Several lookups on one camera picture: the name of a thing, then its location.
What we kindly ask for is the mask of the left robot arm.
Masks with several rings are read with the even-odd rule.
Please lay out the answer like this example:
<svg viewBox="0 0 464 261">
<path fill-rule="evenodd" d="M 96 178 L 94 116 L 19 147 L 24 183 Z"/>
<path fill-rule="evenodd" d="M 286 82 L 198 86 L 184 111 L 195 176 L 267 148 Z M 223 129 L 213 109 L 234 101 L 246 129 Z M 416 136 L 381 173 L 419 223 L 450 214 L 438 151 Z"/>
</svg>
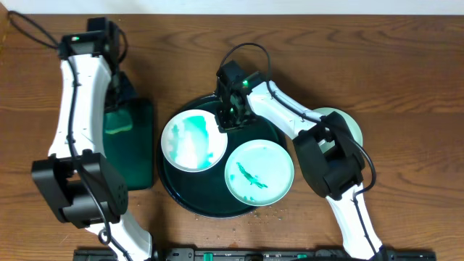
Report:
<svg viewBox="0 0 464 261">
<path fill-rule="evenodd" d="M 127 47 L 120 29 L 62 38 L 57 130 L 31 174 L 59 222 L 95 234 L 117 260 L 150 260 L 152 235 L 128 205 L 153 183 L 153 107 L 120 69 Z"/>
</svg>

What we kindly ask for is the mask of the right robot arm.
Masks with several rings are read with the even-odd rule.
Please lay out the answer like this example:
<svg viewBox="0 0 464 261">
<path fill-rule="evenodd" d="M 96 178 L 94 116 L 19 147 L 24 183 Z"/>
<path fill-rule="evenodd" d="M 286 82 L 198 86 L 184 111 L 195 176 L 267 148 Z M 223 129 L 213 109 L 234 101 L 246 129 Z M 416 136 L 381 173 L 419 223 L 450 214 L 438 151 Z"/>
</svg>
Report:
<svg viewBox="0 0 464 261">
<path fill-rule="evenodd" d="M 383 259 L 364 200 L 374 185 L 363 184 L 362 171 L 376 169 L 341 114 L 304 107 L 260 72 L 218 72 L 215 93 L 222 103 L 216 113 L 220 131 L 242 129 L 258 117 L 270 121 L 292 140 L 305 181 L 331 206 L 345 252 L 356 260 Z"/>
</svg>

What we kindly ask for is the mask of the white plate bottom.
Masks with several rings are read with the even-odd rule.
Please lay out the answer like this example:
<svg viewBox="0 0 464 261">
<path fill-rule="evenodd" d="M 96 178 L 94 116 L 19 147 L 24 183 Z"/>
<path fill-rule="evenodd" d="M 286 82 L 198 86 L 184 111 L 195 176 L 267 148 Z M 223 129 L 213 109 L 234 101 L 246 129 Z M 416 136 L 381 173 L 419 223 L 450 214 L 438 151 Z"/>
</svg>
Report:
<svg viewBox="0 0 464 261">
<path fill-rule="evenodd" d="M 294 181 L 294 163 L 279 144 L 256 139 L 233 150 L 225 164 L 225 184 L 240 202 L 262 207 L 282 199 Z"/>
</svg>

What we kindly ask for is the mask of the green scouring sponge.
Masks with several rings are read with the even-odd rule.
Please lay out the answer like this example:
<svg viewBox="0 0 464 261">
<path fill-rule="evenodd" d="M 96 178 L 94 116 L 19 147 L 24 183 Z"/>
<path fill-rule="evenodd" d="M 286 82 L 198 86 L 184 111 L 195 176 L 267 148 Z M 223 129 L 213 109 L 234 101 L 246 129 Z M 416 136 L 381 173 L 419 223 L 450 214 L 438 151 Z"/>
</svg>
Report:
<svg viewBox="0 0 464 261">
<path fill-rule="evenodd" d="M 133 121 L 127 109 L 118 109 L 104 114 L 104 132 L 109 135 L 130 131 Z"/>
</svg>

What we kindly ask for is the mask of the white plate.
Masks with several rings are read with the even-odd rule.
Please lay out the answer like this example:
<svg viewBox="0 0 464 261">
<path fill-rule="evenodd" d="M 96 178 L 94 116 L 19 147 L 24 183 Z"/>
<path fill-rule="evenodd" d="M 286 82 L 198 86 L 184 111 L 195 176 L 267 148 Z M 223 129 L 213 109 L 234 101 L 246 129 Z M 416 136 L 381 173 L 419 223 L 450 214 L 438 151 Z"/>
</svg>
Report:
<svg viewBox="0 0 464 261">
<path fill-rule="evenodd" d="M 219 131 L 215 116 L 188 109 L 172 117 L 161 135 L 165 159 L 176 169 L 198 173 L 215 166 L 228 147 L 228 135 Z"/>
<path fill-rule="evenodd" d="M 321 108 L 314 109 L 314 111 L 318 112 L 318 113 L 320 113 L 322 115 L 325 115 L 325 116 L 331 114 L 332 112 L 337 112 L 338 114 L 340 114 L 344 118 L 345 122 L 347 123 L 349 131 L 351 132 L 351 134 L 353 136 L 353 139 L 359 145 L 363 146 L 363 134 L 362 134 L 362 131 L 360 129 L 360 126 L 346 112 L 341 111 L 340 109 L 332 108 L 332 107 L 321 107 Z M 322 142 L 321 141 L 319 143 L 319 147 L 320 147 L 322 153 L 326 153 L 328 150 L 330 150 L 334 146 L 335 146 L 335 143 L 333 141 L 332 142 L 325 142 L 325 141 Z"/>
<path fill-rule="evenodd" d="M 233 150 L 225 164 L 225 184 L 240 202 L 262 207 L 282 199 L 294 181 L 294 163 L 279 144 L 256 139 Z"/>
</svg>

